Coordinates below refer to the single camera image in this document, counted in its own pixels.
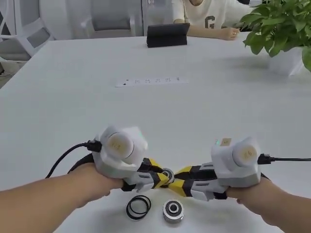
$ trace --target woman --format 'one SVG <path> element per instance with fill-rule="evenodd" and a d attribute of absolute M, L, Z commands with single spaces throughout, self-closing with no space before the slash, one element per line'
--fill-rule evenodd
<path fill-rule="evenodd" d="M 173 22 L 189 23 L 188 36 L 235 40 L 234 25 L 252 8 L 237 0 L 172 0 Z"/>

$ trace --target woman's hand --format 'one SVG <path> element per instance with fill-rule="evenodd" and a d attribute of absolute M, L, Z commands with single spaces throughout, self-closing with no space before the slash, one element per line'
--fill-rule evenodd
<path fill-rule="evenodd" d="M 250 188 L 229 188 L 227 195 L 236 198 L 239 204 L 260 215 L 266 223 L 275 225 L 275 217 L 288 194 L 270 180 L 261 178 L 258 185 Z"/>
<path fill-rule="evenodd" d="M 237 28 L 222 28 L 219 29 L 219 39 L 222 40 L 235 40 L 240 33 Z"/>
<path fill-rule="evenodd" d="M 123 186 L 123 180 L 108 178 L 98 173 L 93 163 L 76 168 L 69 176 L 73 178 L 83 193 L 81 207 L 90 201 L 108 196 L 112 189 L 122 188 Z"/>

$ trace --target white pot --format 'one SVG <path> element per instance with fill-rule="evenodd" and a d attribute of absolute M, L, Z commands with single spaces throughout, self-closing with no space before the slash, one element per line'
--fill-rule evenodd
<path fill-rule="evenodd" d="M 302 48 L 293 48 L 287 52 L 281 51 L 270 58 L 269 70 L 285 76 L 298 74 L 303 68 L 301 58 Z"/>

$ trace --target electrical outlet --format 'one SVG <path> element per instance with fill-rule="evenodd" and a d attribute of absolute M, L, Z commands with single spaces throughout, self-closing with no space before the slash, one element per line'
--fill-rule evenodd
<path fill-rule="evenodd" d="M 160 85 L 160 84 L 173 84 L 173 83 L 188 83 L 189 81 L 184 78 L 147 78 L 147 79 L 126 79 L 119 81 L 116 87 L 124 86 L 137 86 L 137 85 Z"/>

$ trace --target o-ring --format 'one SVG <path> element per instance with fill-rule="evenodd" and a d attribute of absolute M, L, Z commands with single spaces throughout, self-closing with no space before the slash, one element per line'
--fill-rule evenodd
<path fill-rule="evenodd" d="M 145 212 L 137 212 L 137 211 L 134 211 L 133 208 L 132 208 L 132 203 L 137 201 L 137 200 L 140 200 L 142 202 L 145 203 L 146 205 L 146 211 Z M 141 220 L 143 219 L 149 212 L 149 210 L 151 209 L 151 200 L 144 196 L 144 195 L 138 195 L 136 197 L 133 197 L 127 204 L 126 206 L 126 214 L 133 220 Z"/>

